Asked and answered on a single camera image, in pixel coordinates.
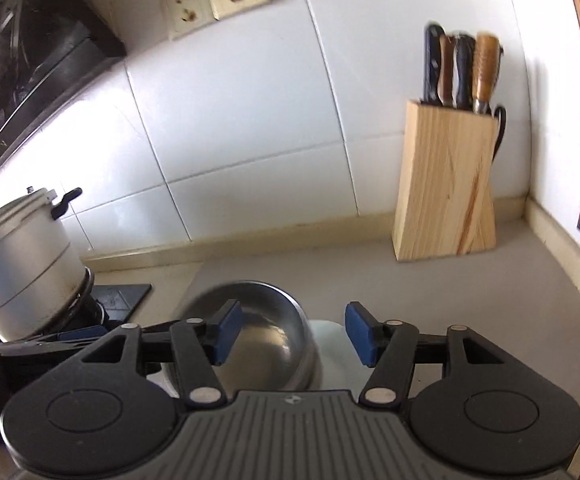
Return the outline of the black range hood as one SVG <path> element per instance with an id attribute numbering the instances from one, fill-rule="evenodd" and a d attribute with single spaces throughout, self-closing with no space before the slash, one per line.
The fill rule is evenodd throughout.
<path id="1" fill-rule="evenodd" d="M 125 55 L 86 0 L 0 0 L 0 167 Z"/>

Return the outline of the white pressure cooker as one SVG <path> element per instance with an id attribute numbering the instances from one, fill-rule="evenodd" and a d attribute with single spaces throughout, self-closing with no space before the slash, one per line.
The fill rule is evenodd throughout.
<path id="1" fill-rule="evenodd" d="M 62 315 L 86 280 L 86 268 L 61 217 L 82 194 L 47 188 L 0 208 L 0 340 L 25 339 Z"/>

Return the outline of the wooden knife block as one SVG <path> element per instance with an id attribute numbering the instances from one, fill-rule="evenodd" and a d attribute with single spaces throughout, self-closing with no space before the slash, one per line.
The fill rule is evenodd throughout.
<path id="1" fill-rule="evenodd" d="M 496 247 L 490 177 L 497 131 L 488 115 L 407 103 L 392 232 L 397 260 Z"/>

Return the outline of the black gas stove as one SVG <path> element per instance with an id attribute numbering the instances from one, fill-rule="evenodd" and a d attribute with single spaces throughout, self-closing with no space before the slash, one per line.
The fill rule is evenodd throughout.
<path id="1" fill-rule="evenodd" d="M 130 318 L 149 284 L 98 286 L 69 247 L 29 263 L 0 261 L 0 342 L 28 340 Z"/>

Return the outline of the large steel bowl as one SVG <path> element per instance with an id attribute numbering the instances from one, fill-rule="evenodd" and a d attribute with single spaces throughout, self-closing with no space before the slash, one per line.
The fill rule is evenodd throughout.
<path id="1" fill-rule="evenodd" d="M 231 299 L 240 303 L 242 329 L 214 370 L 227 395 L 308 389 L 318 369 L 316 342 L 303 309 L 282 289 L 256 281 L 217 285 L 186 302 L 179 316 L 207 320 Z"/>

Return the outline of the left wall socket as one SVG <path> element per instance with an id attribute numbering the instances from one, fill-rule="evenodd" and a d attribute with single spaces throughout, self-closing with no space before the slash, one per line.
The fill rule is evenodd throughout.
<path id="1" fill-rule="evenodd" d="M 210 0 L 162 0 L 168 39 L 176 40 L 214 22 Z"/>

